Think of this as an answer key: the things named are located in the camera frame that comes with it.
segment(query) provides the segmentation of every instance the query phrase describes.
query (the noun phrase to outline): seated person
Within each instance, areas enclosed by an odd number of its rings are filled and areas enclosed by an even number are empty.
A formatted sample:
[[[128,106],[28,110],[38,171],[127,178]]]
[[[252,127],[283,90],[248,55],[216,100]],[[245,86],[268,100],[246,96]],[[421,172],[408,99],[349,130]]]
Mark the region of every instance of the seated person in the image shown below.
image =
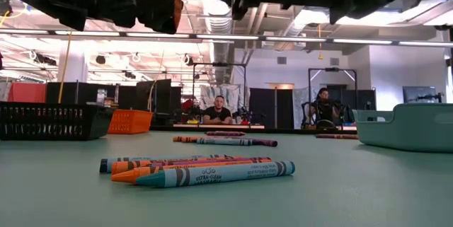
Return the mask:
[[[225,99],[218,95],[214,106],[207,108],[203,114],[203,124],[232,124],[231,112],[224,107]]]
[[[317,120],[328,120],[333,122],[333,118],[338,118],[338,113],[333,106],[333,102],[328,99],[327,88],[319,89],[316,101],[311,103],[310,107],[310,118],[312,115],[317,114]]]

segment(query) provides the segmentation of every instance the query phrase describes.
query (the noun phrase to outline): black basket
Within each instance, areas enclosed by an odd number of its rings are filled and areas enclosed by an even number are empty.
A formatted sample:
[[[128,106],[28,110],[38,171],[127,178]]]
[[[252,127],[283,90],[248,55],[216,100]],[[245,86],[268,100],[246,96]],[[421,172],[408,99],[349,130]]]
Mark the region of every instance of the black basket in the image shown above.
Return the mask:
[[[97,139],[107,134],[113,111],[96,105],[0,102],[0,139]]]

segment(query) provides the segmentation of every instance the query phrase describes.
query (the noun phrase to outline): mint green bin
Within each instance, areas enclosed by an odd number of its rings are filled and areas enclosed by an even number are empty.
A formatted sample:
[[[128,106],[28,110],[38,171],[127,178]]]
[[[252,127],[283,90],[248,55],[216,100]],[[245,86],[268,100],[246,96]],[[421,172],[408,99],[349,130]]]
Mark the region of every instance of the mint green bin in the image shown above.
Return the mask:
[[[453,104],[399,104],[393,111],[353,110],[360,142],[417,152],[453,153]],[[378,117],[377,121],[367,121]]]

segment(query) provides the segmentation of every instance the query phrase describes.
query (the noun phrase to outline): plastic bin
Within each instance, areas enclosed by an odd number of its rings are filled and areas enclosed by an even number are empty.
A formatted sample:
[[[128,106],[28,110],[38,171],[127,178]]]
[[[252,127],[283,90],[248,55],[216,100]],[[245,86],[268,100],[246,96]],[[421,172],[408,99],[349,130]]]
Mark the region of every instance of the plastic bin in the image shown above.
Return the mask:
[[[0,139],[97,139],[107,134],[112,115],[95,105],[0,103]]]
[[[353,110],[359,140],[367,145],[453,153],[453,104],[411,103],[393,111]],[[378,117],[377,121],[367,121]]]
[[[152,112],[141,110],[115,110],[108,129],[109,134],[138,134],[148,132]]]

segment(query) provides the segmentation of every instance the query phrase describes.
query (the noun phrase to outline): man in black shirt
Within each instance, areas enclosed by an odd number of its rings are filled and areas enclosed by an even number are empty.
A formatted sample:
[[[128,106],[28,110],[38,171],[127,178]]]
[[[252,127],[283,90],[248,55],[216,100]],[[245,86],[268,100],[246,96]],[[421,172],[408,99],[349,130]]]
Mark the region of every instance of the man in black shirt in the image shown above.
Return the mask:
[[[338,118],[333,103],[328,99],[327,88],[321,88],[316,96],[316,102],[311,103],[310,116],[318,113],[318,120],[328,120],[333,122],[333,118]]]
[[[219,95],[215,98],[214,106],[209,107],[203,114],[203,124],[232,124],[231,112],[224,107],[225,99]]]

